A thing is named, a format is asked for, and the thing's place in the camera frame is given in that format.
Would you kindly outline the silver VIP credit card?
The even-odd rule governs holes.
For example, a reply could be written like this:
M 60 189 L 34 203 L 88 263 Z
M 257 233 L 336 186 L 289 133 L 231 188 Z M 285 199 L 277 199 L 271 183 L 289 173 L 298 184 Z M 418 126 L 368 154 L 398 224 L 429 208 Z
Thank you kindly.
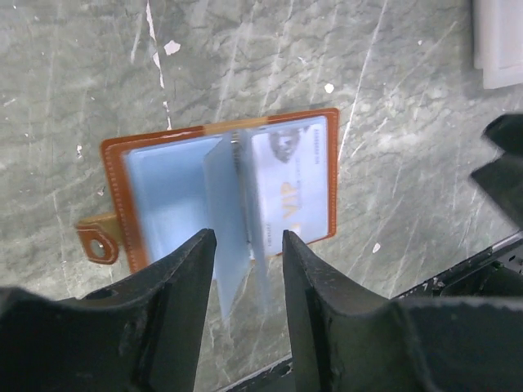
M 260 207 L 261 235 L 268 256 L 282 252 L 282 234 L 302 240 L 329 231 L 327 118 L 273 124 L 249 140 Z

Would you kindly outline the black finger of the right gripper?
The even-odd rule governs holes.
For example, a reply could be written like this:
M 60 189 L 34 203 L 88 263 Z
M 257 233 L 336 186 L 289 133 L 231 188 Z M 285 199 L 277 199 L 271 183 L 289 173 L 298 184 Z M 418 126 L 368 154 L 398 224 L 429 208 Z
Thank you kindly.
M 522 114 L 503 114 L 483 137 L 503 154 L 477 168 L 471 178 L 519 229 L 522 228 Z

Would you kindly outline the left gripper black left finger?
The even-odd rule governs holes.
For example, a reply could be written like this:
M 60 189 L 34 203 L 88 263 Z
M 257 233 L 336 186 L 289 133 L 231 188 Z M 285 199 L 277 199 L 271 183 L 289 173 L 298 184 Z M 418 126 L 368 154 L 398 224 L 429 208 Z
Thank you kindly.
M 217 241 L 173 253 L 82 299 L 1 290 L 4 391 L 191 391 Z

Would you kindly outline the brown leather card holder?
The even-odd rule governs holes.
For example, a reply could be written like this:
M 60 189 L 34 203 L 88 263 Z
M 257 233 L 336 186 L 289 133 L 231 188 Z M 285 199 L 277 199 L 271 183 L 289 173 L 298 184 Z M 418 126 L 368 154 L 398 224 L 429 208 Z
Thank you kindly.
M 114 209 L 77 223 L 87 258 L 111 265 L 125 252 L 135 273 L 209 228 L 217 238 L 213 277 L 222 317 L 230 315 L 251 267 L 266 300 L 267 261 L 281 252 L 264 251 L 250 137 L 273 124 L 327 118 L 329 231 L 303 240 L 314 243 L 337 230 L 339 115 L 336 108 L 312 109 L 104 140 L 100 152 Z

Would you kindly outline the white card tray box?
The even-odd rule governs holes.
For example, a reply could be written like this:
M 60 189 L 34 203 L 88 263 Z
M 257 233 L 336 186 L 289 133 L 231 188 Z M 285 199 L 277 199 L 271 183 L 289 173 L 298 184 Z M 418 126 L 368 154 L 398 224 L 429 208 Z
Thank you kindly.
M 522 83 L 522 0 L 472 3 L 474 67 L 483 72 L 483 88 Z

